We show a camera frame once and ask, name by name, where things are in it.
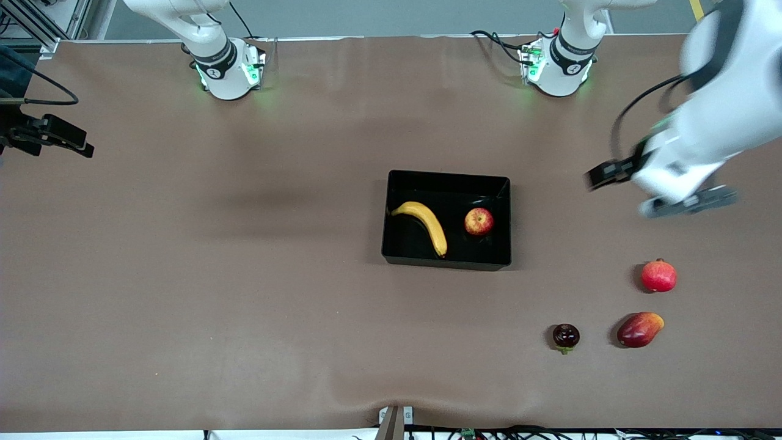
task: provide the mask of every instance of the cable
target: cable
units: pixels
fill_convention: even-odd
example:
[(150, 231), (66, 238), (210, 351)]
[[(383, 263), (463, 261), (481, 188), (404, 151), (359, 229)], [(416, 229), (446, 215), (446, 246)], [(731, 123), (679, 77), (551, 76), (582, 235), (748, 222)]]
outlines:
[(520, 60), (519, 58), (516, 58), (511, 53), (511, 51), (509, 51), (508, 49), (516, 49), (516, 50), (518, 50), (518, 49), (521, 48), (521, 46), (520, 45), (519, 46), (511, 45), (511, 44), (508, 44), (508, 43), (502, 41), (500, 39), (500, 36), (497, 35), (497, 32), (493, 32), (492, 34), (489, 34), (486, 31), (473, 31), (473, 32), (470, 32), (470, 35), (473, 35), (473, 36), (488, 35), (489, 36), (489, 40), (491, 40), (491, 41), (497, 43), (498, 45), (500, 45), (502, 50), (505, 51), (505, 55), (508, 55), (508, 58), (510, 58), (511, 60), (514, 60), (516, 63), (524, 64), (525, 66), (532, 66), (533, 65), (533, 63), (531, 61), (523, 61), (523, 60)]
[(671, 94), (673, 93), (673, 89), (675, 89), (679, 84), (685, 82), (687, 79), (689, 79), (689, 77), (682, 77), (665, 89), (665, 91), (662, 93), (662, 96), (660, 96), (660, 103), (658, 105), (661, 112), (668, 114), (675, 110), (671, 105)]
[[(405, 425), (405, 431), (406, 433), (415, 431), (431, 431), (432, 438), (434, 438), (434, 434), (436, 432), (443, 432), (449, 435), (448, 438), (450, 440), (458, 440), (461, 438), (461, 430), (454, 430), (452, 427), (413, 424)], [(693, 437), (697, 435), (722, 435), (723, 437), (737, 436), (740, 438), (740, 440), (773, 440), (773, 437), (770, 436), (779, 436), (782, 434), (781, 430), (752, 430), (750, 433), (747, 430), (736, 430), (729, 428), (688, 430), (691, 431), (690, 434), (679, 434), (677, 430), (670, 431), (665, 429), (641, 430), (627, 428), (622, 429), (622, 431), (624, 431), (622, 440), (693, 440)], [(489, 433), (497, 440), (500, 440), (500, 434), (502, 434), (501, 440), (531, 440), (534, 438), (539, 438), (541, 440), (552, 440), (552, 438), (557, 440), (573, 439), (572, 437), (569, 437), (567, 434), (562, 432), (535, 425), (515, 425), (503, 429), (474, 429), (474, 432), (477, 434), (476, 438), (488, 439), (489, 437), (486, 435), (486, 433)], [(598, 434), (604, 434), (607, 432), (609, 432), (608, 429), (587, 429), (584, 431), (577, 431), (576, 433), (580, 433), (579, 440), (587, 440), (587, 433), (591, 434), (591, 440), (597, 440)]]
[(206, 14), (206, 16), (208, 16), (208, 17), (209, 17), (209, 18), (210, 18), (210, 19), (211, 19), (213, 22), (215, 22), (215, 23), (219, 24), (220, 26), (222, 26), (222, 25), (223, 25), (223, 22), (222, 22), (222, 21), (219, 21), (219, 20), (218, 20), (218, 19), (216, 19), (216, 18), (214, 18), (214, 16), (213, 16), (212, 14), (210, 14), (210, 13), (207, 13), (207, 14)]
[(476, 35), (483, 35), (485, 37), (488, 37), (489, 40), (494, 41), (498, 45), (503, 45), (503, 46), (507, 47), (508, 49), (519, 50), (523, 46), (523, 45), (512, 45), (510, 43), (506, 43), (506, 42), (500, 40), (499, 38), (495, 39), (494, 35), (497, 35), (497, 32), (494, 32), (493, 34), (490, 34), (490, 33), (486, 32), (486, 31), (477, 30), (477, 31), (470, 32), (470, 35), (472, 35), (473, 37), (475, 37)]
[(625, 109), (622, 110), (622, 113), (620, 113), (619, 116), (616, 117), (616, 120), (614, 121), (614, 124), (611, 127), (611, 155), (614, 157), (615, 160), (622, 160), (622, 150), (619, 147), (619, 130), (622, 128), (622, 122), (624, 121), (624, 117), (627, 114), (627, 112), (629, 112), (630, 109), (632, 109), (636, 104), (638, 104), (643, 98), (646, 98), (651, 93), (656, 92), (660, 88), (663, 88), (668, 84), (676, 82), (681, 78), (682, 75), (679, 74), (676, 75), (675, 77), (670, 77), (665, 81), (648, 88), (646, 91), (644, 91), (635, 99), (633, 99), (633, 101), (627, 104)]
[(11, 16), (6, 15), (5, 13), (0, 13), (0, 27), (2, 27), (0, 35), (3, 35), (10, 26), (16, 26), (16, 23), (13, 22)]
[(31, 72), (33, 75), (37, 75), (40, 78), (43, 78), (44, 80), (48, 81), (49, 84), (59, 88), (60, 90), (65, 92), (71, 98), (71, 101), (51, 101), (51, 100), (48, 100), (48, 99), (28, 99), (28, 98), (25, 98), (24, 99), (24, 103), (26, 103), (26, 104), (43, 104), (43, 105), (47, 105), (47, 106), (73, 106), (74, 104), (78, 104), (79, 103), (79, 98), (73, 92), (71, 92), (70, 90), (65, 88), (64, 85), (60, 84), (57, 81), (54, 81), (53, 79), (49, 78), (48, 76), (42, 74), (41, 72), (39, 72), (39, 71), (37, 71), (35, 69), (33, 69), (32, 67), (29, 67), (28, 65), (21, 63), (19, 60), (15, 60), (15, 59), (11, 58), (10, 56), (7, 56), (6, 59), (12, 61), (17, 66), (22, 67), (24, 70), (27, 70), (28, 72)]
[(244, 21), (244, 19), (242, 18), (242, 14), (240, 14), (239, 11), (237, 11), (236, 8), (234, 7), (234, 3), (228, 2), (228, 5), (231, 6), (231, 9), (234, 10), (234, 14), (236, 14), (236, 16), (239, 18), (239, 21), (242, 22), (242, 26), (245, 27), (245, 30), (247, 31), (247, 38), (259, 38), (258, 36), (253, 34), (253, 32), (249, 29), (249, 26), (247, 26), (247, 22)]

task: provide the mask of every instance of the dark red fruit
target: dark red fruit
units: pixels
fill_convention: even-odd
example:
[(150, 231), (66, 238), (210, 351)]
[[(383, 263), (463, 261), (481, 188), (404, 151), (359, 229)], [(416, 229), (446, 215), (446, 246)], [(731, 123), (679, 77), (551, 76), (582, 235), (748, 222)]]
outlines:
[(554, 332), (551, 334), (554, 337), (554, 345), (562, 352), (563, 355), (567, 355), (573, 351), (573, 347), (581, 340), (581, 334), (579, 329), (572, 324), (559, 324), (554, 328)]
[(664, 326), (665, 321), (657, 313), (636, 313), (622, 324), (616, 332), (616, 337), (625, 347), (646, 347)]

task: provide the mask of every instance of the apple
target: apple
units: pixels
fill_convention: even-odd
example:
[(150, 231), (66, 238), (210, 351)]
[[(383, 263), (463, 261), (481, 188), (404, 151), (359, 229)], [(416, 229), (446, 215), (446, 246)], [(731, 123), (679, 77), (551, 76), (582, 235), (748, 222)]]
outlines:
[(465, 217), (465, 229), (474, 236), (485, 236), (494, 227), (494, 217), (488, 209), (477, 207)]
[(616, 337), (625, 347), (646, 347), (664, 326), (665, 322), (657, 313), (636, 313), (622, 324), (616, 332)]
[(667, 292), (676, 286), (676, 269), (658, 258), (644, 266), (640, 280), (652, 292)]

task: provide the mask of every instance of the black plastic bin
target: black plastic bin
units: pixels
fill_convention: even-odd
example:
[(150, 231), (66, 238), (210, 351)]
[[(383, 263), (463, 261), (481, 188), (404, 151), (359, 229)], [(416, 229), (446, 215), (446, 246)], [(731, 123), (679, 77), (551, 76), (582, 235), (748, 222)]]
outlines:
[[(448, 252), (437, 256), (424, 224), (410, 215), (391, 216), (407, 201), (420, 202), (437, 216)], [(474, 207), (488, 209), (494, 227), (485, 236), (465, 230)], [(489, 175), (393, 170), (386, 193), (383, 257), (395, 265), (498, 270), (511, 264), (511, 181)]]

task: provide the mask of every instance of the yellow banana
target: yellow banana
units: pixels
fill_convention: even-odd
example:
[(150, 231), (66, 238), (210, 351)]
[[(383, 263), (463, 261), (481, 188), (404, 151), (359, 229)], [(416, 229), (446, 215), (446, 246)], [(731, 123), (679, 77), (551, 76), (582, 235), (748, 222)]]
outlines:
[(435, 252), (437, 252), (440, 257), (445, 256), (445, 253), (448, 251), (448, 243), (445, 241), (443, 227), (440, 225), (431, 209), (419, 202), (404, 202), (402, 206), (391, 211), (391, 215), (398, 214), (412, 215), (424, 222), (424, 226), (426, 226), (426, 230), (429, 231), (429, 237), (432, 239), (432, 244), (435, 247)]

